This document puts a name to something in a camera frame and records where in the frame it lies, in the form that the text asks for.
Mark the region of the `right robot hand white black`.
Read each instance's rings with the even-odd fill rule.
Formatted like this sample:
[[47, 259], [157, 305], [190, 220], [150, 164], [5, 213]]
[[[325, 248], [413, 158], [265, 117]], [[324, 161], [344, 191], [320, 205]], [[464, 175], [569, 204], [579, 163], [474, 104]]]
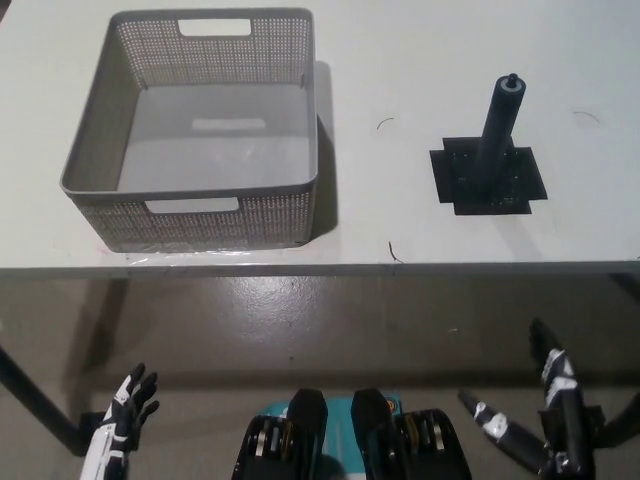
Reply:
[[570, 357], [541, 319], [529, 326], [531, 356], [544, 390], [539, 411], [544, 440], [472, 393], [458, 399], [488, 441], [503, 454], [541, 479], [596, 477], [594, 432]]

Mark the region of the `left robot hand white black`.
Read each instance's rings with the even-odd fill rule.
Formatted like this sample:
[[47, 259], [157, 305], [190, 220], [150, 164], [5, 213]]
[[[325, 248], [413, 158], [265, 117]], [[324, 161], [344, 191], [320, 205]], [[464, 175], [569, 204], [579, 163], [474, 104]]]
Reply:
[[94, 431], [80, 480], [121, 480], [129, 474], [129, 457], [137, 451], [141, 431], [160, 402], [155, 372], [146, 374], [139, 363], [123, 380]]

